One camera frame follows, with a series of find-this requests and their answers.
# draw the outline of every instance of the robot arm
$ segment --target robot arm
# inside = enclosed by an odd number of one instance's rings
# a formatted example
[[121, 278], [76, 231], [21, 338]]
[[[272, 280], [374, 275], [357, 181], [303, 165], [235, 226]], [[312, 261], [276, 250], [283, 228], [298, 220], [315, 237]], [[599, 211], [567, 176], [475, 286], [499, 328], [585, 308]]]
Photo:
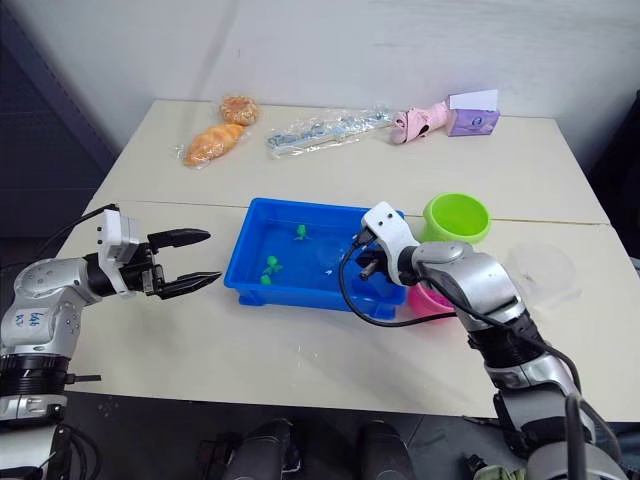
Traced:
[[[562, 476], [567, 473], [565, 405], [567, 398], [579, 398], [577, 370], [543, 341], [504, 268], [466, 243], [420, 245], [386, 202], [364, 215], [362, 227], [357, 238], [361, 243], [375, 241], [377, 247], [357, 259], [364, 267], [360, 277], [366, 280], [381, 271], [398, 285], [424, 282], [444, 294], [467, 330], [469, 345], [484, 358], [497, 388], [493, 400], [506, 443], [517, 455], [529, 458], [527, 478], [566, 478]], [[559, 356], [569, 362], [573, 375]], [[587, 415], [580, 418], [584, 438], [591, 443], [593, 421]], [[590, 444], [586, 452], [589, 472], [625, 478], [604, 452]]]
[[210, 237], [208, 232], [172, 230], [140, 243], [133, 219], [117, 210], [102, 215], [97, 253], [41, 260], [15, 280], [14, 302], [0, 324], [0, 451], [7, 452], [0, 458], [0, 478], [6, 478], [6, 470], [25, 466], [40, 471], [42, 478], [67, 478], [71, 432], [59, 425], [67, 405], [64, 388], [100, 379], [67, 373], [84, 307], [115, 294], [172, 298], [221, 275], [199, 272], [167, 282], [162, 266], [155, 263], [160, 248], [200, 242]]

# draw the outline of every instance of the pink bowl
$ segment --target pink bowl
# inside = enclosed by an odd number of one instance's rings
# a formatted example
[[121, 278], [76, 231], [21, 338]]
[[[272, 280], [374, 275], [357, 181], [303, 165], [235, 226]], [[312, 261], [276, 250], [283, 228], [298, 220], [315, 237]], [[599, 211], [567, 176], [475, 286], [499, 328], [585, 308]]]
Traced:
[[420, 317], [453, 312], [453, 305], [449, 300], [420, 283], [409, 289], [408, 300], [413, 311]]

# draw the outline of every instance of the purple box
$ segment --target purple box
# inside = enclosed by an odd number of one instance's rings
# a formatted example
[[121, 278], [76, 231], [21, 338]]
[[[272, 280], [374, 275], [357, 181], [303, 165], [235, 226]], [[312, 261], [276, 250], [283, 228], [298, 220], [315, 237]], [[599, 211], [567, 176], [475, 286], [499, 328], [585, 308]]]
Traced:
[[490, 135], [498, 123], [500, 112], [492, 110], [451, 110], [447, 122], [447, 135]]

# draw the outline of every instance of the small green toy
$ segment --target small green toy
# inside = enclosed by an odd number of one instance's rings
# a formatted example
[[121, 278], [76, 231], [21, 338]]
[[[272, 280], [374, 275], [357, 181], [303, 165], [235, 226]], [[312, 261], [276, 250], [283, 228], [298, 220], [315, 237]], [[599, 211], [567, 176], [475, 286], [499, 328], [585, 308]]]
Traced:
[[298, 234], [298, 236], [294, 240], [311, 240], [311, 237], [307, 235], [306, 225], [298, 225], [298, 228], [296, 228], [296, 233]]
[[274, 255], [269, 255], [267, 257], [267, 265], [268, 267], [262, 271], [264, 274], [273, 275], [274, 273], [282, 270], [282, 265], [278, 264], [278, 257]]

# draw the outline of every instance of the pink toy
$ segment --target pink toy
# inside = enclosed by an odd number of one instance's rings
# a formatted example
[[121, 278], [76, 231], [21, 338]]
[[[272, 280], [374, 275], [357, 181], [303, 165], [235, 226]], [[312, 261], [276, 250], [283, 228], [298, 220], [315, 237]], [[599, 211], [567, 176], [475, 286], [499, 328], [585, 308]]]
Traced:
[[446, 298], [420, 283], [409, 289], [408, 301], [415, 314], [420, 317], [453, 312], [453, 306]]
[[428, 131], [444, 127], [449, 120], [449, 109], [445, 102], [436, 103], [426, 110], [411, 108], [407, 112], [398, 112], [393, 116], [391, 141], [395, 144], [406, 143]]

